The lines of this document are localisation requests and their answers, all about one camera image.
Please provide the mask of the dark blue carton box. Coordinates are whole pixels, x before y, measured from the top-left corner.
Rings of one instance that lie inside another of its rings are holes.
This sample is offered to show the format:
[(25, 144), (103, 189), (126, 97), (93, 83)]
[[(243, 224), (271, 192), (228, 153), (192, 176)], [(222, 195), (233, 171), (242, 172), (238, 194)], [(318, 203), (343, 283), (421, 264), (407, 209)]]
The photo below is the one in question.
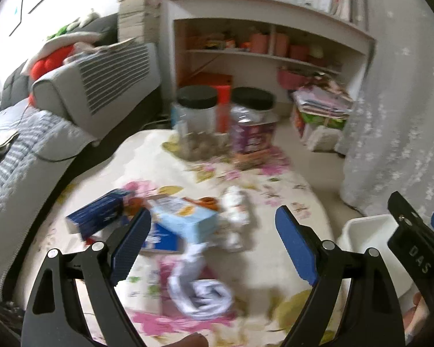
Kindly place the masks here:
[(99, 230), (120, 218), (124, 212), (124, 204), (130, 195), (131, 191), (128, 190), (111, 190), (69, 214), (65, 218), (69, 233), (79, 233), (86, 241)]

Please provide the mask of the blue white packet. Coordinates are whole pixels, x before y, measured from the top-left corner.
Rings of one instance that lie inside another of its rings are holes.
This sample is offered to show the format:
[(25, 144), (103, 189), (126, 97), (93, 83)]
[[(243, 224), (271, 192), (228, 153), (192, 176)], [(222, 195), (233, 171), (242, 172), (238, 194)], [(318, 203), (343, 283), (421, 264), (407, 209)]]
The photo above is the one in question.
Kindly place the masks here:
[(177, 234), (167, 230), (159, 223), (153, 222), (142, 245), (142, 250), (166, 254), (180, 253), (183, 250), (183, 241)]

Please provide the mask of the white plastic bag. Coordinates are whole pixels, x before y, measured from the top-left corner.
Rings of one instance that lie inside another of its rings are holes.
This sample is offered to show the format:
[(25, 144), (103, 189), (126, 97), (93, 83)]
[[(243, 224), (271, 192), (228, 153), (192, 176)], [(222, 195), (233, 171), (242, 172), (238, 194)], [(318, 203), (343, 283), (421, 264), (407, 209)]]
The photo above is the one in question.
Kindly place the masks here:
[(175, 307), (195, 320), (211, 320), (227, 313), (233, 293), (215, 279), (201, 279), (208, 243), (189, 243), (168, 277), (168, 293)]

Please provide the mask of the light blue carton box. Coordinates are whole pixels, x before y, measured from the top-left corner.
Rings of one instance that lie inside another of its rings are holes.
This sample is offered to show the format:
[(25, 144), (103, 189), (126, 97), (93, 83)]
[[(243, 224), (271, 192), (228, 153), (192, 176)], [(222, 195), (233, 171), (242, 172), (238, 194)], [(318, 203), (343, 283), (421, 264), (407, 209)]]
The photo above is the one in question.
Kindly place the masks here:
[(188, 243), (204, 243), (218, 228), (218, 212), (167, 195), (146, 200), (155, 220)]

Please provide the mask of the white snack wrapper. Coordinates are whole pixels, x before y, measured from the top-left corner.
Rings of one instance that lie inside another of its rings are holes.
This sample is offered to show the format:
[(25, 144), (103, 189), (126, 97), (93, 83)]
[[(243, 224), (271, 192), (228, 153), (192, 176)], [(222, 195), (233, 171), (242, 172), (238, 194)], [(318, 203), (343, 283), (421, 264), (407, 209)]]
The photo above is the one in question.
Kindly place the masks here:
[(242, 233), (251, 221), (245, 192), (238, 186), (228, 187), (220, 199), (220, 206), (225, 222), (223, 246), (229, 252), (238, 252), (244, 248)]

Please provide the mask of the white trash bin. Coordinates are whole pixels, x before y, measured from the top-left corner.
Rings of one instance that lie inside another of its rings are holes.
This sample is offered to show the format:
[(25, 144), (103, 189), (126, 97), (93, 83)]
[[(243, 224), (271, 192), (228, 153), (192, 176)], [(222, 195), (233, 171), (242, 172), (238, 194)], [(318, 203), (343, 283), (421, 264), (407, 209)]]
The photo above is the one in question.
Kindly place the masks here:
[(417, 287), (387, 245), (397, 227), (391, 214), (351, 219), (344, 225), (336, 244), (343, 251), (356, 253), (376, 248), (390, 273), (401, 311), (406, 313), (414, 306), (413, 295), (417, 292)]

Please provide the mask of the white lace curtain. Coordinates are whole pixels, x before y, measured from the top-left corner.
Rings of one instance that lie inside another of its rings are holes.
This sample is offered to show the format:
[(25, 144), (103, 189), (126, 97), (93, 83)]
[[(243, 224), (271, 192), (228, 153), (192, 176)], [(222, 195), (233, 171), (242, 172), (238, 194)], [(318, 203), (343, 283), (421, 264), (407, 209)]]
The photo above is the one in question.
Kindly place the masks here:
[(368, 0), (376, 47), (338, 143), (340, 196), (363, 215), (383, 214), (401, 193), (434, 213), (434, 12), (426, 0)]

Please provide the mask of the grey sofa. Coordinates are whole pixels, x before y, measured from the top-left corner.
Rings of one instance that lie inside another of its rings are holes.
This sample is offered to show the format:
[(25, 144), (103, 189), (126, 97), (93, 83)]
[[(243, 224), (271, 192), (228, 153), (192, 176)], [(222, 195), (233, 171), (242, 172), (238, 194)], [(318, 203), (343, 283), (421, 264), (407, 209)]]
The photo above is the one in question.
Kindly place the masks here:
[(160, 85), (156, 45), (130, 39), (44, 74), (34, 105), (0, 111), (0, 304), (59, 193), (158, 115)]

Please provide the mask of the floral tablecloth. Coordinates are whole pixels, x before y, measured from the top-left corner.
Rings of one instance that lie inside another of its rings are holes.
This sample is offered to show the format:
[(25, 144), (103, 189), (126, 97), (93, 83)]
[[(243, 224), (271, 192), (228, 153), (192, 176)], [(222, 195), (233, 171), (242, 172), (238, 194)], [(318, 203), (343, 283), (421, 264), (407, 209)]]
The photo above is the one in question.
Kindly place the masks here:
[[(33, 282), (52, 248), (86, 248), (69, 216), (110, 190), (159, 198), (165, 210), (152, 228), (117, 294), (136, 329), (151, 346), (198, 332), (211, 346), (279, 346), (310, 293), (293, 267), (274, 217), (285, 205), (319, 238), (332, 239), (328, 217), (310, 185), (277, 147), (259, 168), (241, 171), (228, 159), (189, 163), (176, 154), (169, 130), (128, 138), (117, 152), (74, 179), (40, 224), (26, 254), (13, 298), (26, 306)], [(183, 314), (168, 293), (168, 279), (183, 259), (203, 277), (233, 292), (228, 313), (209, 320)]]

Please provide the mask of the stack of papers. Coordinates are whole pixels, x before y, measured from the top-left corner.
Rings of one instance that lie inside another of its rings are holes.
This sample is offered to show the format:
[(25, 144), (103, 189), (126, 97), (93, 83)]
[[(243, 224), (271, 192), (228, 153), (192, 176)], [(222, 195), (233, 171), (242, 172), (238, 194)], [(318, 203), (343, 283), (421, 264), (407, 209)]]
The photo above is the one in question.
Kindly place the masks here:
[(315, 74), (290, 92), (291, 119), (312, 152), (333, 152), (354, 107), (346, 89), (328, 74)]

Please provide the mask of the pink basket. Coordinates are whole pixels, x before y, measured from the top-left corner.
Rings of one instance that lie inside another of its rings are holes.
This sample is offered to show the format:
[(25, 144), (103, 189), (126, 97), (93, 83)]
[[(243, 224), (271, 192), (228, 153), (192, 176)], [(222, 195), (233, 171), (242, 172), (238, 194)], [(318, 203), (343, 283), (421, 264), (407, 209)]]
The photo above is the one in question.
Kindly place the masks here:
[(305, 85), (308, 78), (283, 67), (277, 70), (277, 82), (285, 90), (297, 90)]

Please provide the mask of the purple label snack jar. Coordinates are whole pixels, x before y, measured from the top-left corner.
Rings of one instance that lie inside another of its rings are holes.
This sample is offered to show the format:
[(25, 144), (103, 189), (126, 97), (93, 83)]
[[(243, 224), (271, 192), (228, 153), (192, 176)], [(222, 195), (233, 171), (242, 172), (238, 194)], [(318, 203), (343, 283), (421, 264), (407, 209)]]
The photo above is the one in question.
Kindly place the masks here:
[(229, 136), (235, 154), (252, 154), (271, 147), (278, 121), (274, 104), (275, 96), (261, 88), (232, 90)]

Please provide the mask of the clear jar with nuts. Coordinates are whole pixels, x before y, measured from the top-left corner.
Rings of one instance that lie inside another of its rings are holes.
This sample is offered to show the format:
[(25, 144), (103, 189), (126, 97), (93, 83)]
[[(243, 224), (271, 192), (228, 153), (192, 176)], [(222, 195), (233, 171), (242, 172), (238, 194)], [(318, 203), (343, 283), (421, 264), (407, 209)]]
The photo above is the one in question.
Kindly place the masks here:
[(207, 160), (216, 154), (217, 102), (217, 90), (209, 85), (187, 85), (177, 91), (173, 122), (180, 158)]

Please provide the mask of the red plush toy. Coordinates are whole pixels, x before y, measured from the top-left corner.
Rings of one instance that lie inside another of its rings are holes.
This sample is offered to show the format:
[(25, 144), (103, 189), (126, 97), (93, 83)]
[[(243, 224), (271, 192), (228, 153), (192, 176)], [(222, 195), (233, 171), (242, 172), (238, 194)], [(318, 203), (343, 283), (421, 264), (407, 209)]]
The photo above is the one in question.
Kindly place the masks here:
[(44, 74), (63, 65), (64, 60), (73, 52), (74, 44), (56, 45), (51, 47), (47, 54), (39, 55), (39, 59), (31, 66), (30, 79), (35, 82)]

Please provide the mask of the white shelf unit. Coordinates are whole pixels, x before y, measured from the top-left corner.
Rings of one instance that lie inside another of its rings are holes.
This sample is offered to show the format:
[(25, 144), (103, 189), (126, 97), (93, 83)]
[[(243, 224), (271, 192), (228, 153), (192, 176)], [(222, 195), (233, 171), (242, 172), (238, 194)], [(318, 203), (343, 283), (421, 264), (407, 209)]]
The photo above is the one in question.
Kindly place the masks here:
[(336, 16), (280, 0), (163, 0), (159, 61), (167, 101), (198, 74), (225, 74), (233, 87), (276, 97), (288, 116), (292, 101), (279, 83), (288, 71), (329, 74), (357, 98), (375, 38)]

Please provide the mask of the red box on floor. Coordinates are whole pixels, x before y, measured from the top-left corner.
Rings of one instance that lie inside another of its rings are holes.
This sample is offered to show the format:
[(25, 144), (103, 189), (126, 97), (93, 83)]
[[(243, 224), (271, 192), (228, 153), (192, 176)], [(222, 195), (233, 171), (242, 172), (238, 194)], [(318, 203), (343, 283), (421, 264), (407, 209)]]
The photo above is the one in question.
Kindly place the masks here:
[(229, 74), (218, 74), (200, 72), (181, 83), (181, 86), (187, 85), (208, 85), (215, 88), (218, 95), (223, 98), (229, 98), (233, 76)]

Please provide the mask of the stack of books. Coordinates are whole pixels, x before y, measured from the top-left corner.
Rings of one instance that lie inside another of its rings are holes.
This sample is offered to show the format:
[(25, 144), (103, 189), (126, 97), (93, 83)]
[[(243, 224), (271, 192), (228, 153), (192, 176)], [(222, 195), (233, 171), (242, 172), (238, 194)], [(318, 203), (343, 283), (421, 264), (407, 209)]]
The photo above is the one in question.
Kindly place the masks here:
[(161, 0), (119, 0), (119, 42), (134, 38), (138, 43), (158, 43), (160, 22)]

